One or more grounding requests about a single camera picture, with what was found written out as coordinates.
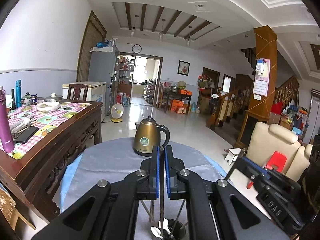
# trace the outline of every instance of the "metal screw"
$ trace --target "metal screw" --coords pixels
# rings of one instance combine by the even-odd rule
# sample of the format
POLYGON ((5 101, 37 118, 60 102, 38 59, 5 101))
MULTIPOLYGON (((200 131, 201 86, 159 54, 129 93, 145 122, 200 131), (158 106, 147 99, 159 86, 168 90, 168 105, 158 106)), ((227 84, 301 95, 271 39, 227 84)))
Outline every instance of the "metal screw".
POLYGON ((101 179, 98 181, 98 187, 105 187, 106 185, 108 185, 108 181, 105 179, 101 179))
POLYGON ((146 173, 146 171, 144 171, 144 170, 138 170, 138 171, 136 172, 136 174, 137 174, 138 177, 143 177, 143 176, 145 176, 147 173, 146 173))
POLYGON ((183 169, 180 171, 180 175, 182 176, 188 176, 190 174, 190 171, 188 171, 187 169, 183 169))
POLYGON ((225 187, 226 185, 228 185, 228 182, 225 179, 219 179, 218 180, 218 185, 220 187, 225 187))

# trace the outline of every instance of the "black thermos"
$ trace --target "black thermos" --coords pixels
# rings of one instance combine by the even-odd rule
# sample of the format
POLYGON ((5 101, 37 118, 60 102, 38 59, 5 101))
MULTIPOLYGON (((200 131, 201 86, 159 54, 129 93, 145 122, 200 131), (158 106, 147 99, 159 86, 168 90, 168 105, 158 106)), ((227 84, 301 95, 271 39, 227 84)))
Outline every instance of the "black thermos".
POLYGON ((14 100, 14 88, 11 90, 12 110, 16 109, 16 101, 14 100))

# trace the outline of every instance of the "wooden ceiling beam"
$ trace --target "wooden ceiling beam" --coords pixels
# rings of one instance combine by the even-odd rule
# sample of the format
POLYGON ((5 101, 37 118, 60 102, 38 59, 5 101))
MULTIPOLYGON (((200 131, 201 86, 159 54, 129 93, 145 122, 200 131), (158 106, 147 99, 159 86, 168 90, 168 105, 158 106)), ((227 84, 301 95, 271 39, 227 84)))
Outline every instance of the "wooden ceiling beam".
POLYGON ((181 27, 176 31, 176 33, 173 35, 174 37, 177 37, 180 32, 182 32, 190 23, 192 23, 197 17, 194 15, 191 15, 189 19, 181 25, 181 27))
POLYGON ((162 7, 162 6, 159 7, 159 10, 158 10, 158 14, 157 14, 155 23, 153 24, 153 27, 152 27, 152 32, 153 32, 153 33, 154 33, 155 30, 156 30, 156 27, 157 27, 157 25, 158 25, 158 22, 159 22, 159 20, 160 20, 160 17, 161 17, 161 14, 162 14, 163 10, 164 10, 164 7, 162 7))
POLYGON ((189 32, 186 36, 184 36, 184 39, 186 40, 188 37, 191 37, 193 34, 197 33, 199 30, 202 30, 204 27, 208 26, 211 22, 204 21, 201 23, 198 27, 194 28, 191 32, 189 32))
POLYGON ((174 15, 172 16, 170 22, 168 23, 168 25, 165 27, 163 34, 166 34, 168 32, 168 30, 170 29, 171 25, 174 23, 174 21, 178 18, 178 16, 180 15, 181 11, 176 11, 174 13, 174 15))
POLYGON ((146 4, 142 4, 142 11, 141 11, 141 24, 140 24, 140 30, 143 31, 144 26, 144 17, 146 16, 146 4))
POLYGON ((129 28, 129 30, 132 30, 131 15, 130 15, 130 3, 128 3, 128 2, 125 3, 125 11, 127 12, 128 28, 129 28))

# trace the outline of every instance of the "wooden pillar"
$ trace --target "wooden pillar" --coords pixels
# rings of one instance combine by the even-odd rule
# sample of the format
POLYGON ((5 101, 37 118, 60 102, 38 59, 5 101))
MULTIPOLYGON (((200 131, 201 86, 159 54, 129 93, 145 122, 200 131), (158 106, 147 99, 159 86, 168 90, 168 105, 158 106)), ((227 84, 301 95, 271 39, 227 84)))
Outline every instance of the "wooden pillar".
POLYGON ((261 96, 256 100, 251 94, 248 110, 246 110, 244 122, 235 147, 246 148, 256 122, 267 122, 269 120, 271 106, 275 97, 277 79, 277 35, 269 26, 254 29, 256 37, 256 59, 270 59, 269 86, 267 96, 261 96))

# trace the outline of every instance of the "round table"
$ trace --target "round table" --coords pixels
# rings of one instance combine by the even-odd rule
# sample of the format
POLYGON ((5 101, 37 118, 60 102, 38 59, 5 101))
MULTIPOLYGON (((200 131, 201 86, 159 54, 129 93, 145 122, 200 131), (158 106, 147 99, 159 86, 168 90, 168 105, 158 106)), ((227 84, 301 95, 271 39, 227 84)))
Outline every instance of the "round table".
MULTIPOLYGON (((141 161, 148 157, 137 155, 132 150, 134 138, 121 138, 102 142, 87 148, 81 157, 79 165, 73 175, 70 186, 67 189, 65 199, 62 203, 62 210, 66 210, 84 193, 92 188, 100 179, 106 179, 110 183, 123 180, 126 175, 139 170, 141 161)), ((189 146, 169 142, 172 146, 173 156, 182 159, 185 168, 198 173, 202 179, 216 181, 223 178, 218 170, 210 165, 204 155, 189 146)), ((176 219, 182 200, 170 200, 166 194, 166 183, 164 184, 164 217, 176 219)), ((150 201, 145 201, 150 208, 150 201)), ((159 199, 154 203, 154 219, 160 219, 159 199)), ((182 209, 179 221, 185 224, 187 220, 186 207, 182 209)), ((149 216, 142 204, 139 204, 138 217, 135 230, 135 239, 151 239, 154 237, 150 227, 157 226, 153 222, 149 223, 149 216)))

